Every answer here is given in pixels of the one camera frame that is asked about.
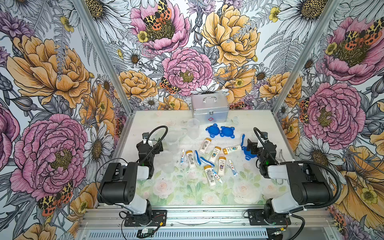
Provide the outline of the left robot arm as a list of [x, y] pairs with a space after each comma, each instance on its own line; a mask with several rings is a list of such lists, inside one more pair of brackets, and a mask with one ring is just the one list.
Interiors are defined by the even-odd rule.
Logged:
[[153, 177], [155, 155], [163, 151], [162, 139], [155, 140], [149, 133], [144, 133], [137, 150], [137, 162], [108, 164], [98, 187], [97, 199], [100, 203], [121, 207], [133, 216], [149, 217], [152, 213], [150, 201], [136, 194], [136, 185], [139, 180]]

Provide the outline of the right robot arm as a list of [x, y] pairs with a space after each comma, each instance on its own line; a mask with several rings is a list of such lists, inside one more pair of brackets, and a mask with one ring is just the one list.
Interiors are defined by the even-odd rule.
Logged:
[[342, 184], [331, 168], [314, 161], [278, 162], [277, 145], [269, 141], [266, 132], [254, 127], [261, 146], [248, 140], [247, 151], [258, 158], [261, 176], [271, 180], [285, 180], [290, 190], [280, 197], [266, 201], [262, 213], [265, 220], [294, 214], [308, 209], [322, 209], [339, 199]]

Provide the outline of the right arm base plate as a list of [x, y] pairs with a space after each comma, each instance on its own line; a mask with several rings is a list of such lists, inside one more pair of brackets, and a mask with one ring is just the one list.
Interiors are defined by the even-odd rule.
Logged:
[[251, 226], [289, 226], [290, 217], [285, 214], [265, 213], [262, 209], [248, 209], [245, 217]]

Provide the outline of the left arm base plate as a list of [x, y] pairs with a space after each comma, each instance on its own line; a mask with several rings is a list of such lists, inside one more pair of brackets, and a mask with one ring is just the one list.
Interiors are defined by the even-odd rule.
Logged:
[[124, 227], [164, 227], [167, 222], [167, 210], [152, 210], [142, 215], [128, 215]]

